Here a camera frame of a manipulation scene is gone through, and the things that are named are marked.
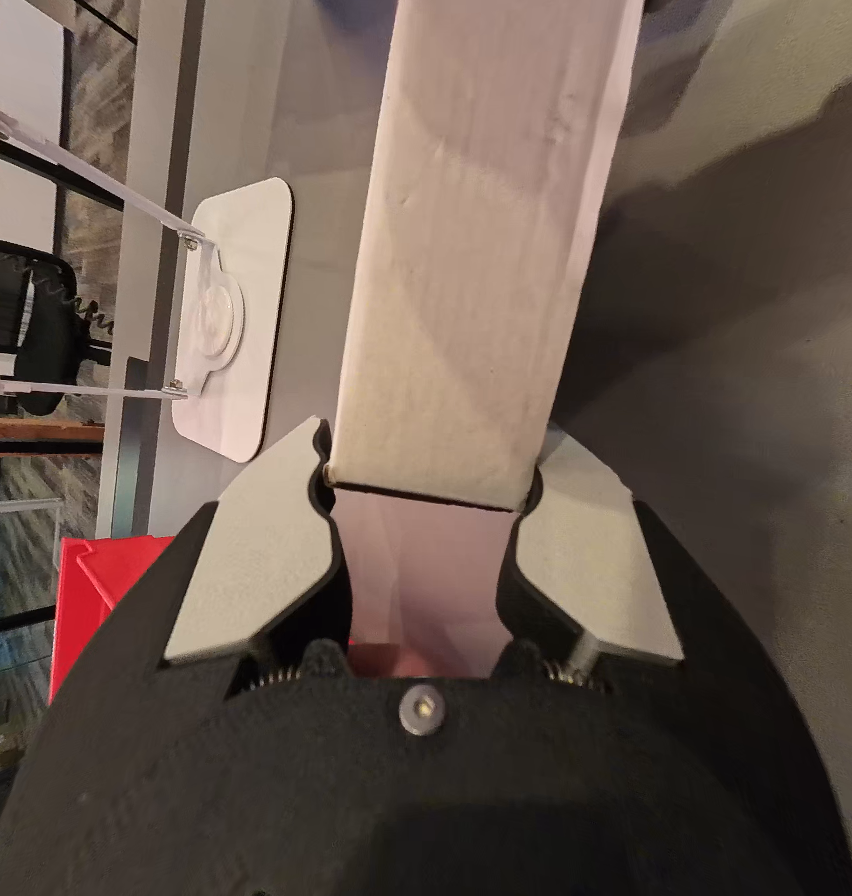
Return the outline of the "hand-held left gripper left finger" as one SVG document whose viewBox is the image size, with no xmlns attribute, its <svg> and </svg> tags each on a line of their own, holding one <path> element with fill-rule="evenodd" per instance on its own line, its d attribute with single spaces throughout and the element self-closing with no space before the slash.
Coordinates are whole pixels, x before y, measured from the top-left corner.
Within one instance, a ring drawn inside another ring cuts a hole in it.
<svg viewBox="0 0 852 896">
<path fill-rule="evenodd" d="M 162 667 L 234 659 L 251 683 L 297 678 L 320 652 L 343 665 L 352 586 L 325 483 L 326 420 L 310 418 L 249 464 L 162 553 L 175 586 Z"/>
</svg>

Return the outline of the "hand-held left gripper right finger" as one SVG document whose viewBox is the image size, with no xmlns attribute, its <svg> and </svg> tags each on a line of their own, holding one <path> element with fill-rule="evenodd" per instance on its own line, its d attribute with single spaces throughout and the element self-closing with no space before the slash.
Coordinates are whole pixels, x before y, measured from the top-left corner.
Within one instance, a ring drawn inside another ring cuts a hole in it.
<svg viewBox="0 0 852 896">
<path fill-rule="evenodd" d="M 561 429 L 547 431 L 511 528 L 498 614 L 557 681 L 586 683 L 604 656 L 664 666 L 684 658 L 631 492 Z"/>
</svg>

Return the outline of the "white cardboard box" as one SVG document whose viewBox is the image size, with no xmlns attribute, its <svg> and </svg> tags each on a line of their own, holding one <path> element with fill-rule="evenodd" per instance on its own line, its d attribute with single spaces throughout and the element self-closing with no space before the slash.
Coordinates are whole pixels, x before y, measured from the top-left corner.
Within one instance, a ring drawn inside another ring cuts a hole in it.
<svg viewBox="0 0 852 896">
<path fill-rule="evenodd" d="M 356 638 L 481 675 L 622 126 L 643 2 L 398 2 L 327 476 L 390 506 Z"/>
</svg>

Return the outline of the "red plastic bin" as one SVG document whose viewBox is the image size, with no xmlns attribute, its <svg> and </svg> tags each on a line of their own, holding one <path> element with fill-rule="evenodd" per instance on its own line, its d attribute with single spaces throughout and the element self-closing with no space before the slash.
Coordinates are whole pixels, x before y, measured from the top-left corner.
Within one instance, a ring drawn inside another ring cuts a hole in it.
<svg viewBox="0 0 852 896">
<path fill-rule="evenodd" d="M 150 535 L 61 540 L 48 703 L 119 600 L 172 541 Z"/>
</svg>

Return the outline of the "white mounting plate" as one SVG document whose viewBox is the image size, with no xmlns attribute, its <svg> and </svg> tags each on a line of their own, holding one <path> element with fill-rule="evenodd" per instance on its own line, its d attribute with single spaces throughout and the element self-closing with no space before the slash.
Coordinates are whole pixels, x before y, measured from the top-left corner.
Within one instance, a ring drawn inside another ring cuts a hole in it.
<svg viewBox="0 0 852 896">
<path fill-rule="evenodd" d="M 293 218 L 293 194 L 278 177 L 211 196 L 192 218 L 238 281 L 245 323 L 231 365 L 209 376 L 200 397 L 174 400 L 171 416 L 180 436 L 236 463 L 263 442 Z"/>
</svg>

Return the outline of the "wooden shelf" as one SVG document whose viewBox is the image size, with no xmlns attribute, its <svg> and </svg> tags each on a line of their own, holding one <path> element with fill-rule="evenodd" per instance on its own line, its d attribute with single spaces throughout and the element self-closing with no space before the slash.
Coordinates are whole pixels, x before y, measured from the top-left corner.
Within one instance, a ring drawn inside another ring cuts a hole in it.
<svg viewBox="0 0 852 896">
<path fill-rule="evenodd" d="M 105 426 L 76 420 L 0 418 L 0 458 L 101 455 Z"/>
</svg>

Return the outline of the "black office chair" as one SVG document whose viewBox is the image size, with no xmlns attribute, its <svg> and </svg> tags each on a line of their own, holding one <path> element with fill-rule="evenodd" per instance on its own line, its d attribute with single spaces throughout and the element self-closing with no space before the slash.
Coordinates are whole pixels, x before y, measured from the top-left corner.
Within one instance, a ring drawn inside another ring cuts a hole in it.
<svg viewBox="0 0 852 896">
<path fill-rule="evenodd" d="M 24 382 L 76 385 L 82 364 L 109 367 L 114 332 L 98 302 L 84 304 L 72 266 L 27 246 L 0 240 L 0 354 L 14 357 Z"/>
</svg>

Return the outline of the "clear plastic mount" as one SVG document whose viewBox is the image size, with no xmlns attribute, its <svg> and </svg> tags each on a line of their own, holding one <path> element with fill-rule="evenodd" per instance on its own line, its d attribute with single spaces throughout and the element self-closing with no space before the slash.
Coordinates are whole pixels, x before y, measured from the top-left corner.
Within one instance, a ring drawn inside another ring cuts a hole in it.
<svg viewBox="0 0 852 896">
<path fill-rule="evenodd" d="M 200 233 L 180 236 L 187 256 L 174 387 L 200 397 L 209 376 L 225 370 L 238 353 L 245 303 L 236 278 L 221 268 L 217 244 Z"/>
</svg>

